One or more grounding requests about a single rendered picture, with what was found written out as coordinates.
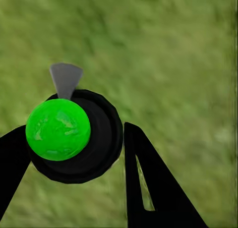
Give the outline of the pesticide atomizer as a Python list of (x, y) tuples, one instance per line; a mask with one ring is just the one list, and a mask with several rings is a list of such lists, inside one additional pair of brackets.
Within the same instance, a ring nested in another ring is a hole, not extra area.
[(57, 63), (49, 71), (57, 93), (29, 115), (25, 130), (29, 158), (50, 180), (91, 181), (119, 158), (124, 145), (122, 121), (103, 95), (76, 89), (82, 68)]

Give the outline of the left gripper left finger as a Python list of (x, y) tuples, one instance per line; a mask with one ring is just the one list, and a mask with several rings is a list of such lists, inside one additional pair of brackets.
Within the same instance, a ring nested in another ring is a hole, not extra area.
[(23, 125), (0, 137), (0, 221), (31, 162), (25, 130)]

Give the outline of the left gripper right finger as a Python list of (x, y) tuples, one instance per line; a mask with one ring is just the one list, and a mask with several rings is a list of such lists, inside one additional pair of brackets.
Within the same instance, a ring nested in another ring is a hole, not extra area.
[[(208, 228), (144, 131), (126, 122), (123, 138), (128, 228)], [(155, 212), (144, 208), (136, 157)]]

